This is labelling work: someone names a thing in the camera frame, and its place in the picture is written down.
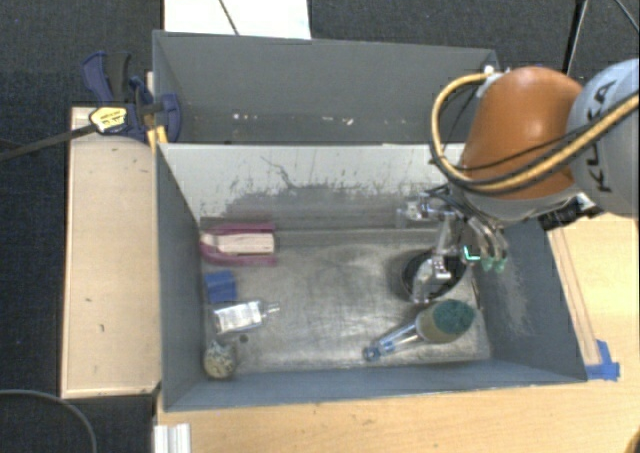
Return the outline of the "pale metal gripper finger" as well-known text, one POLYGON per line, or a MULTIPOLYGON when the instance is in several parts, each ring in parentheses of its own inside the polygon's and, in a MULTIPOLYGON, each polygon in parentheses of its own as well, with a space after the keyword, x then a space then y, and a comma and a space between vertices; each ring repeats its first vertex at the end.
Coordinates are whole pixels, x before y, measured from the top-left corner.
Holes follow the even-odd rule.
POLYGON ((451 289, 452 273, 447 268, 446 258, 434 255, 431 258, 431 275, 428 281, 428 298, 434 299, 451 289))
POLYGON ((427 303, 430 300, 432 275, 430 258, 417 262, 411 270, 411 299, 414 303, 427 303))

